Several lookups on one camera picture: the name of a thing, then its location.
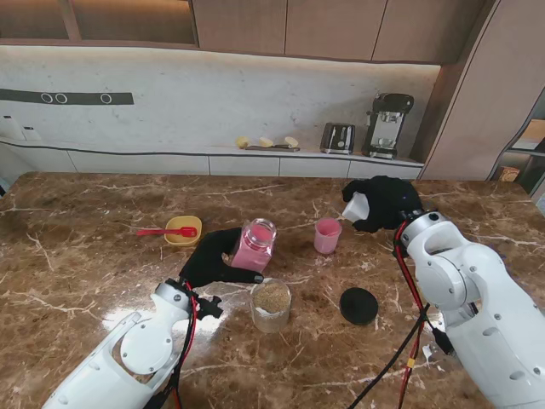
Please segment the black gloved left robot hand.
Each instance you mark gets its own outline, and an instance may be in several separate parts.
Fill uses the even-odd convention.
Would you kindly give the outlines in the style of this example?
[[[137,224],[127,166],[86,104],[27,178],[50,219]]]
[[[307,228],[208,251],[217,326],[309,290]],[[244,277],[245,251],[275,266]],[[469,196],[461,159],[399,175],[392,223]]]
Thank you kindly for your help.
[[[224,255],[235,249],[242,228],[230,228],[207,233],[198,243],[180,272],[192,288],[199,288],[213,282],[260,284],[262,274],[244,268],[227,265]]]

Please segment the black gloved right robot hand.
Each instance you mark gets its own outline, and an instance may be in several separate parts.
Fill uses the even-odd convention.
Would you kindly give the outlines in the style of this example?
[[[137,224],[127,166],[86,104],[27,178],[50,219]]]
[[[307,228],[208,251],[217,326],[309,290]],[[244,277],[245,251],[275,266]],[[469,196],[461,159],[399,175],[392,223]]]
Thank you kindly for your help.
[[[358,195],[361,207],[359,216],[353,210],[343,212],[343,217],[352,222],[360,232],[375,233],[378,230],[394,230],[413,212],[423,211],[421,199],[409,181],[389,176],[374,176],[370,179],[352,180],[342,189],[342,198],[346,203]]]

